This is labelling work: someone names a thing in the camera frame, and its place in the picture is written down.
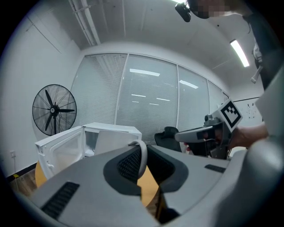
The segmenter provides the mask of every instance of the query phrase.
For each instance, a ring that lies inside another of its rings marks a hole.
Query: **table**
[[[47,179],[43,173],[39,161],[35,167],[35,183],[37,187],[40,187]],[[138,180],[137,185],[141,187],[141,202],[146,207],[152,201],[158,190],[158,185],[153,178],[148,166],[143,176]]]

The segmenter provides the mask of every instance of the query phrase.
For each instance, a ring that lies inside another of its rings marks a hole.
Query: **person's arm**
[[[233,132],[229,149],[234,147],[250,147],[254,142],[264,139],[268,132],[264,123],[254,127],[238,127]]]

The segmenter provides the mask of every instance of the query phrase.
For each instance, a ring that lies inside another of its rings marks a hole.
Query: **vent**
[[[206,165],[205,168],[207,169],[211,169],[213,171],[216,171],[216,172],[220,172],[220,173],[224,173],[226,168],[223,168],[223,167],[220,167],[220,166],[216,166],[216,165]]]
[[[141,163],[141,150],[128,155],[118,163],[118,172],[124,178],[137,184],[138,172]]]
[[[79,185],[66,182],[43,206],[42,211],[54,219],[57,219],[65,209]]]

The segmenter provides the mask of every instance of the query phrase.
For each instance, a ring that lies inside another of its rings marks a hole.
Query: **wall outlet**
[[[16,151],[10,151],[11,158],[16,157]]]

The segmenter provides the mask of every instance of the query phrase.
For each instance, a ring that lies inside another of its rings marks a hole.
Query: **white handle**
[[[259,68],[257,69],[256,73],[253,75],[253,77],[251,77],[250,81],[253,82],[253,83],[256,83],[258,77],[259,77],[259,74],[261,72],[261,70],[263,69],[262,66],[259,66]]]
[[[138,173],[138,178],[142,177],[146,170],[147,166],[147,159],[148,159],[148,153],[147,153],[147,146],[142,140],[133,140],[131,143],[129,143],[129,146],[139,144],[141,148],[141,162],[140,162],[140,168]]]

